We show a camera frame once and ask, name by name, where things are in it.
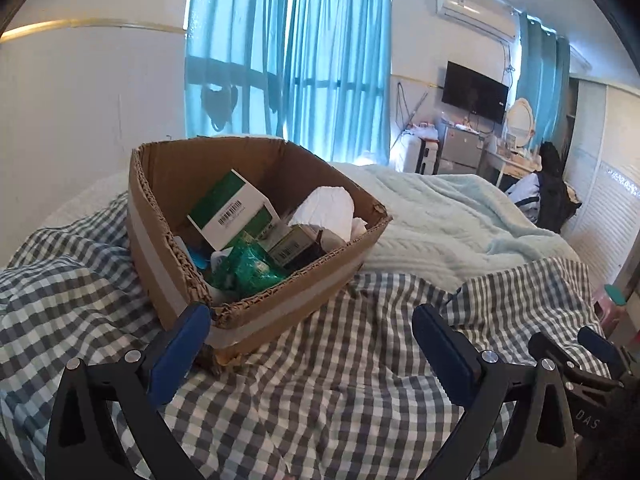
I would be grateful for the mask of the white louvered wardrobe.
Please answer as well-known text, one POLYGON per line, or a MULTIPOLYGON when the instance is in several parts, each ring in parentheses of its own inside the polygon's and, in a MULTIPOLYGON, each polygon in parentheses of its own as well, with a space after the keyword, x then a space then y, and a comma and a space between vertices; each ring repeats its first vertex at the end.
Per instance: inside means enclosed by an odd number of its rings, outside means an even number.
POLYGON ((564 179, 582 202, 562 235, 593 290, 623 284, 639 248, 639 91, 573 77, 576 93, 564 179))

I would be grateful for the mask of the white tissue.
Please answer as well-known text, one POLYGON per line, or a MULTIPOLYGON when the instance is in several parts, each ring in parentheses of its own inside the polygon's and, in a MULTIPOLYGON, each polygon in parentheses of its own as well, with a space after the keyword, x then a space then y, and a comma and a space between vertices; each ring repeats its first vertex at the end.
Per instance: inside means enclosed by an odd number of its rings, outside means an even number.
POLYGON ((362 234, 367 232, 367 222, 361 218, 352 219, 352 228, 350 229, 350 239, 356 240, 362 234))

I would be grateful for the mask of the blue corner curtain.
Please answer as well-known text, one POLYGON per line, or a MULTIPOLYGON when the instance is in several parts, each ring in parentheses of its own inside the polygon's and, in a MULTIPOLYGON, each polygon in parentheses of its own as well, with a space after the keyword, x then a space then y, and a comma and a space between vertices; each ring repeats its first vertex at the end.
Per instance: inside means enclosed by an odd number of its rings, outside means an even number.
POLYGON ((520 14, 521 73, 516 97, 532 109, 535 134, 530 146, 564 143, 565 98, 570 80, 570 43, 526 12, 520 14))

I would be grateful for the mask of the blue window curtain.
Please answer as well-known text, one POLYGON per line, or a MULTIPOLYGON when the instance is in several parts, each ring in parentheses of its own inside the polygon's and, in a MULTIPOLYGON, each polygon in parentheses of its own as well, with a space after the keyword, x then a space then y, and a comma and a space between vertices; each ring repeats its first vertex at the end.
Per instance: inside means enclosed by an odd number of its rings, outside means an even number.
POLYGON ((392 0, 188 0, 186 135, 257 134, 329 162, 390 158, 392 0))

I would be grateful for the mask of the black clothes pile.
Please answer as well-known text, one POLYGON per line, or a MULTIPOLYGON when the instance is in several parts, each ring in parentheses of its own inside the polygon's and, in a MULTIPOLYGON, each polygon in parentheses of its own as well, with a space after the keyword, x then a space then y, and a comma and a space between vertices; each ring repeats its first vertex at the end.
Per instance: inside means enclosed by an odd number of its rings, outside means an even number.
POLYGON ((560 234, 564 224, 574 217, 582 206, 562 178, 561 157, 553 143, 540 146, 541 170, 537 172, 539 185, 539 212, 537 226, 560 234))

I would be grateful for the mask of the checkered bed sheet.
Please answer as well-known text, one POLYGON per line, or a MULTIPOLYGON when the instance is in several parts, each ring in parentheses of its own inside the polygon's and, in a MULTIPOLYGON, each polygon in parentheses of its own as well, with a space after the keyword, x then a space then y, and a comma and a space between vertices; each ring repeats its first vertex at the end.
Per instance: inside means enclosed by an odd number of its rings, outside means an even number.
MULTIPOLYGON (((586 268, 551 258, 445 292, 411 274, 360 273, 325 306, 220 375, 192 370, 163 416, 209 479, 413 479, 462 411, 411 330, 431 304, 478 350, 530 362, 549 334, 583 369, 596 327, 586 268)), ((70 359, 114 362, 160 330, 132 263, 126 202, 32 234, 1 272, 1 433, 35 478, 70 359)))

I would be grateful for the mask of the brown cardboard box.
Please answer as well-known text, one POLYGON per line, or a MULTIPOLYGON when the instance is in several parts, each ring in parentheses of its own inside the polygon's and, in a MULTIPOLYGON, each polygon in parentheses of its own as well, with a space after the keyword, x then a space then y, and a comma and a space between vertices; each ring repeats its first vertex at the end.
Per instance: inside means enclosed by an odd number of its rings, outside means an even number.
POLYGON ((273 136, 147 143, 129 163, 134 266, 163 328, 204 304, 214 373, 278 338, 357 272, 390 215, 340 170, 273 136))

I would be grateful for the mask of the pale green knit blanket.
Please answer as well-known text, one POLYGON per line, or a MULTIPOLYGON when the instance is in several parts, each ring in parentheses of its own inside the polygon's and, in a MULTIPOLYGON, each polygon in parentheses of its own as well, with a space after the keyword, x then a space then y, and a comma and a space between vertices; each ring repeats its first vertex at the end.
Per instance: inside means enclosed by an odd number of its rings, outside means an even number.
MULTIPOLYGON (((382 229, 334 250, 306 267, 317 278, 344 284, 357 271, 405 273, 454 292, 471 278, 541 261, 545 278, 566 274, 589 294, 587 267, 565 240, 539 229, 504 194, 471 176, 418 176, 382 166, 338 165, 392 215, 382 229)), ((144 284, 160 292, 186 291, 193 266, 170 240, 148 232, 121 174, 88 188, 65 207, 87 217, 33 232, 14 264, 63 257, 91 266, 104 252, 127 245, 144 284)))

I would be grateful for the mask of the tan barcode box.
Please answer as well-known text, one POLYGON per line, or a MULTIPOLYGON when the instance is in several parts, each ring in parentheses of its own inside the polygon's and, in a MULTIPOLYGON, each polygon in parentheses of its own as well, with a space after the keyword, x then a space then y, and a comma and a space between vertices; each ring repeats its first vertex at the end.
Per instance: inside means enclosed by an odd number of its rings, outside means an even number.
POLYGON ((312 226, 287 226, 277 243, 267 250, 268 255, 279 266, 286 266, 313 245, 318 234, 319 231, 312 226))

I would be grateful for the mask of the green snack packet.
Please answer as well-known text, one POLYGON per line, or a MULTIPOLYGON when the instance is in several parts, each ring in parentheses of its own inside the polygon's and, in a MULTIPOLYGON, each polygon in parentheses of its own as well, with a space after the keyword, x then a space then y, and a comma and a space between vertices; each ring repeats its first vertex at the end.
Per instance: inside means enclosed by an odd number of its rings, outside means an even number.
POLYGON ((213 288, 245 299, 277 286, 287 278, 288 272, 257 242, 239 240, 230 254, 212 270, 208 282, 213 288))

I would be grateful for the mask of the white air conditioner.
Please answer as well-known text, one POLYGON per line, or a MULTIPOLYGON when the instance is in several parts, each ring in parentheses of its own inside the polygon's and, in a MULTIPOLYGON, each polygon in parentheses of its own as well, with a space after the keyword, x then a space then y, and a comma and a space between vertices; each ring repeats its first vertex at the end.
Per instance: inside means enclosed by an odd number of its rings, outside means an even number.
POLYGON ((511 12, 496 12, 468 0, 436 0, 436 12, 441 18, 474 29, 503 44, 514 42, 518 33, 511 12))

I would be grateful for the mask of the white cloth pad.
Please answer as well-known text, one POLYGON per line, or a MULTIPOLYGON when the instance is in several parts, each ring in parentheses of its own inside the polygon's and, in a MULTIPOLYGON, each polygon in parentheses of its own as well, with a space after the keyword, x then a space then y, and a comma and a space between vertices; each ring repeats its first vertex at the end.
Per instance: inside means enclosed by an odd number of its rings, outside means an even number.
POLYGON ((321 231, 329 231, 341 242, 349 242, 352 237, 352 218, 355 205, 341 186, 319 186, 301 203, 289 226, 310 226, 321 231))

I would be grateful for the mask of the black wall television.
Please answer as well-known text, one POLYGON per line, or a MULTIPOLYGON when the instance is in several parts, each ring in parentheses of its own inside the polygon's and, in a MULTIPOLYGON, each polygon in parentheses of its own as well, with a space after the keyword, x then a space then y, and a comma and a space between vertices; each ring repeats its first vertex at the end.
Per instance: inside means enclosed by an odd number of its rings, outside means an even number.
POLYGON ((503 123, 509 87, 475 70, 449 61, 442 87, 442 102, 485 118, 503 123))

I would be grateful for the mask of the grey mini fridge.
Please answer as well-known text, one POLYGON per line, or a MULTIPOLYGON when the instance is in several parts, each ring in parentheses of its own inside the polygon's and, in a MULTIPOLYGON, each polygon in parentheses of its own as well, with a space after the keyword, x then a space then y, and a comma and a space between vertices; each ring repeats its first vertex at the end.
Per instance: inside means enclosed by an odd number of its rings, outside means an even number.
POLYGON ((476 174, 484 139, 477 133, 441 124, 436 174, 476 174))

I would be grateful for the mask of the round vanity mirror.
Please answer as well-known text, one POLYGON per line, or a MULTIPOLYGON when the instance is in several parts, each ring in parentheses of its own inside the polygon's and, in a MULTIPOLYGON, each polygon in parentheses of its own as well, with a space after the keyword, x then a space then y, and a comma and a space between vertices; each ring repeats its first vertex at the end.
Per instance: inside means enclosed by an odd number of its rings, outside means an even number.
POLYGON ((525 148, 534 133, 533 110, 526 99, 518 98, 506 112, 506 143, 509 148, 525 148))

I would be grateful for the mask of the teal foil packet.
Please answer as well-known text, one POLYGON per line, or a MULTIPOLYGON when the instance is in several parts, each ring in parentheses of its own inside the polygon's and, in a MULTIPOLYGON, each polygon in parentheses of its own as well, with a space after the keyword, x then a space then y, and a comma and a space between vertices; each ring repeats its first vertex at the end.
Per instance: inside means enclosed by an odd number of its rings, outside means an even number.
POLYGON ((174 241, 199 271, 205 271, 210 268, 209 257, 206 257, 198 249, 188 246, 180 236, 175 236, 174 241))

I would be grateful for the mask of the white desk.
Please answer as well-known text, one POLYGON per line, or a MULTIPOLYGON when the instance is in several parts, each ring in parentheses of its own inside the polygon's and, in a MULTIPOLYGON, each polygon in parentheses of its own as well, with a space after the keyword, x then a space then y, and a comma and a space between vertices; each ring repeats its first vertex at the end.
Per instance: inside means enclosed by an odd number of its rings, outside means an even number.
POLYGON ((504 179, 517 181, 533 172, 541 170, 540 162, 532 162, 517 154, 503 156, 497 152, 488 150, 484 151, 483 164, 492 171, 495 171, 496 176, 494 178, 490 177, 489 181, 497 188, 503 187, 502 182, 504 179))

